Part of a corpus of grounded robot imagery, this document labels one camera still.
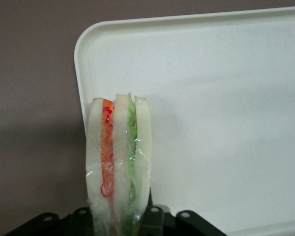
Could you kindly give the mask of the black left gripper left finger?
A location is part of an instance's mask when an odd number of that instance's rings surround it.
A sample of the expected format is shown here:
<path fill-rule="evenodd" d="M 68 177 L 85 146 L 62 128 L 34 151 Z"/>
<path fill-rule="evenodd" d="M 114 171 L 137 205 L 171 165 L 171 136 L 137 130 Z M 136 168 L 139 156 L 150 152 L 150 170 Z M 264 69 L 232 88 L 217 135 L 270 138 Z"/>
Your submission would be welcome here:
<path fill-rule="evenodd" d="M 7 236 L 93 236 L 92 215 L 87 207 L 60 218 L 42 213 L 6 234 Z"/>

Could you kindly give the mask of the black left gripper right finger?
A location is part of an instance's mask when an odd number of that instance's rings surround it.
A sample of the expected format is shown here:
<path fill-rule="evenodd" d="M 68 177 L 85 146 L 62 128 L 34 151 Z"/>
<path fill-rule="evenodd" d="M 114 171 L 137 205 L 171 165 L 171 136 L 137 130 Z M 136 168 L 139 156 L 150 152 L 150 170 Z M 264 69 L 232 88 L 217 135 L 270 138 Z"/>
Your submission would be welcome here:
<path fill-rule="evenodd" d="M 155 205 L 152 192 L 139 224 L 139 236 L 225 236 L 220 229 L 191 210 L 172 215 L 165 205 Z"/>

